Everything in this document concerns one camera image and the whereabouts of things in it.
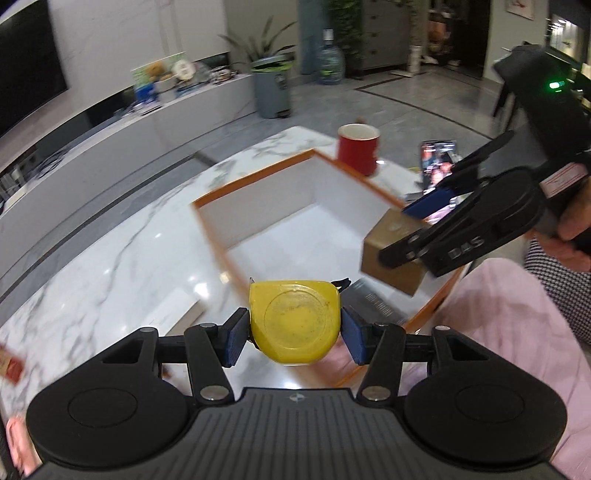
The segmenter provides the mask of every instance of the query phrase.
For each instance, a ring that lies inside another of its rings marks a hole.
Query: gray trash bin
[[[263,118],[285,118],[291,114],[287,72],[291,63],[277,55],[252,62],[256,109]]]

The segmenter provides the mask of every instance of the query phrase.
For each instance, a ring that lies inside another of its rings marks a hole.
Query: white marble tabletop
[[[25,359],[18,385],[0,379],[4,412],[24,410],[46,385],[141,326],[165,334],[198,300],[206,308],[199,322],[223,323],[241,303],[220,275],[190,203],[311,148],[334,156],[336,140],[303,127],[280,132],[163,195],[60,270],[0,327],[0,344]],[[416,191],[416,180],[418,175],[389,161],[372,178],[396,196]],[[286,375],[281,368],[247,344],[227,373],[238,394],[246,371],[254,386],[303,384],[297,369]],[[173,373],[173,383],[187,390],[183,367]],[[322,386],[314,379],[305,383]]]

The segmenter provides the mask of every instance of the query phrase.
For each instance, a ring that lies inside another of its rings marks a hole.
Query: finger
[[[572,240],[591,227],[591,181],[570,202],[558,224],[558,235],[562,240]]]
[[[583,252],[577,251],[573,258],[560,260],[566,268],[575,272],[591,271],[591,257],[585,255]]]
[[[544,251],[551,257],[558,258],[559,260],[567,260],[574,257],[575,249],[573,246],[562,240],[550,238],[541,233],[536,233],[535,238]]]

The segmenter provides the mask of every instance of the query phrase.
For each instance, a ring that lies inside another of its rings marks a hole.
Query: television
[[[47,0],[0,22],[0,137],[67,90]]]

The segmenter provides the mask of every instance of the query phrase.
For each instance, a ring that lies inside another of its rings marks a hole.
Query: tiled floor
[[[56,228],[45,243],[54,245],[58,239],[57,247],[48,249],[41,241],[0,279],[0,316],[9,318],[55,272],[145,205],[213,163],[286,128],[301,125],[335,137],[339,126],[363,119],[380,129],[382,157],[414,167],[423,140],[456,139],[459,153],[467,155],[495,136],[496,122],[490,117],[495,90],[433,68],[412,79],[378,73],[336,86],[294,87],[289,118],[263,119],[253,113],[196,138],[109,189],[105,195],[116,200],[101,206],[91,221],[80,211],[80,218]]]

